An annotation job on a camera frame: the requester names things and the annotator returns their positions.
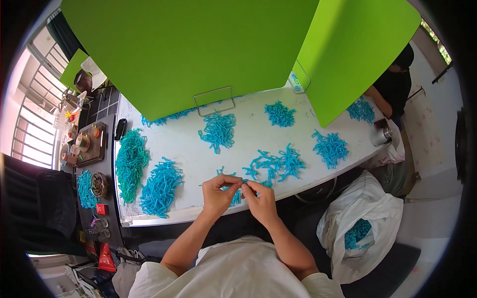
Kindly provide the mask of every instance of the green divider panel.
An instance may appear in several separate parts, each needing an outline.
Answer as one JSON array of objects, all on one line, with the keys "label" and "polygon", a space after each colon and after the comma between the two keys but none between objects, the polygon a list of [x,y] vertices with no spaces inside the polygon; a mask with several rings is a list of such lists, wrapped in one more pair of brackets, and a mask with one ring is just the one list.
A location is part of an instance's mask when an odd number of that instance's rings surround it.
[{"label": "green divider panel", "polygon": [[[195,107],[194,95],[214,89],[232,86],[237,96],[285,85],[317,5],[63,0],[61,9],[94,62],[154,120]],[[199,98],[225,99],[220,92]]]},{"label": "green divider panel", "polygon": [[[405,0],[321,0],[298,61],[322,127],[350,106],[391,65],[421,23]],[[306,87],[308,78],[293,71]]]},{"label": "green divider panel", "polygon": [[81,70],[81,63],[83,63],[88,58],[88,55],[83,52],[82,50],[78,49],[74,53],[73,57],[71,58],[70,62],[63,71],[61,75],[60,82],[63,85],[74,89],[75,91],[79,92],[78,89],[74,86],[74,78],[76,77],[77,73]]}]

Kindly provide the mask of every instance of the tiled floor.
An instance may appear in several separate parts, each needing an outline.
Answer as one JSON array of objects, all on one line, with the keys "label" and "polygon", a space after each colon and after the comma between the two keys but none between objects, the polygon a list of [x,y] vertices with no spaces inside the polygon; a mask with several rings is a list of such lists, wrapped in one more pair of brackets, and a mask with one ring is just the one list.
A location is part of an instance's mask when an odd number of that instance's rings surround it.
[{"label": "tiled floor", "polygon": [[91,103],[86,125],[108,115],[116,114],[118,110],[118,101],[119,91],[114,86],[99,92],[95,100]]}]

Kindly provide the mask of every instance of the person's left hand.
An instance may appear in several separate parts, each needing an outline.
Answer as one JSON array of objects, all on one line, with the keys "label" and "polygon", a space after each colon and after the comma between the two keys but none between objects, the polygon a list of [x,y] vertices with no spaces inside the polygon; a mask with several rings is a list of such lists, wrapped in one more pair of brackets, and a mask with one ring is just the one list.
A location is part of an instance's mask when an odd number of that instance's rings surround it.
[{"label": "person's left hand", "polygon": [[[220,174],[202,183],[204,195],[204,213],[214,221],[224,214],[232,203],[235,192],[243,184],[241,177]],[[227,190],[221,190],[223,186],[229,186]]]}]

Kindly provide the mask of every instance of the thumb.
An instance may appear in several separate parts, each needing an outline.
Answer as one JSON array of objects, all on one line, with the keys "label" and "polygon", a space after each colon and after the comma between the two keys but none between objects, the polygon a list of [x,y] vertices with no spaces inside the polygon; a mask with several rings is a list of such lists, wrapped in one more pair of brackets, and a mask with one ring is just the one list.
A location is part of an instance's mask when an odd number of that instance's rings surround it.
[{"label": "thumb", "polygon": [[234,194],[239,190],[240,183],[234,183],[229,188],[225,190],[227,195],[234,196]]},{"label": "thumb", "polygon": [[250,204],[251,201],[255,202],[255,200],[257,199],[255,194],[250,189],[250,187],[248,185],[246,185],[245,183],[242,184],[242,193],[243,193],[244,197],[247,199],[247,202],[249,204]]}]

